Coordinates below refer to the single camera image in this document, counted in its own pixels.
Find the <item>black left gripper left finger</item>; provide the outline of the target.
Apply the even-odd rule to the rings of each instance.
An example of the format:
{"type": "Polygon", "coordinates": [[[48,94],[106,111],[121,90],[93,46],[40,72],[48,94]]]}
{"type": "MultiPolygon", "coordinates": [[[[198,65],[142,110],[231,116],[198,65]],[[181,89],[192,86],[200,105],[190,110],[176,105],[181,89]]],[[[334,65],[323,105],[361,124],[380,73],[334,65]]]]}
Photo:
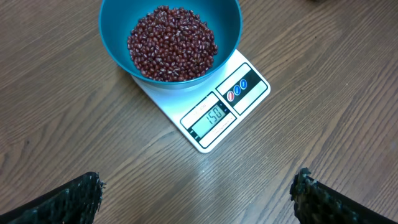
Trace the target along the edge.
{"type": "Polygon", "coordinates": [[[1,215],[1,223],[92,224],[99,211],[105,183],[87,172],[1,215]]]}

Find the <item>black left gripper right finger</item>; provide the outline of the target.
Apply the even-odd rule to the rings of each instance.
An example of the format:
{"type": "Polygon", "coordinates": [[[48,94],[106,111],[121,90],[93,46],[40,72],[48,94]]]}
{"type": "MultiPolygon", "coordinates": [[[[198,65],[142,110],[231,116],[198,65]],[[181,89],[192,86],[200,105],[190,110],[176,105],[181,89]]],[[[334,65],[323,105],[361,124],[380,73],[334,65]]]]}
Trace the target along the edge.
{"type": "Polygon", "coordinates": [[[290,187],[294,215],[301,224],[397,224],[299,170],[290,187]]]}

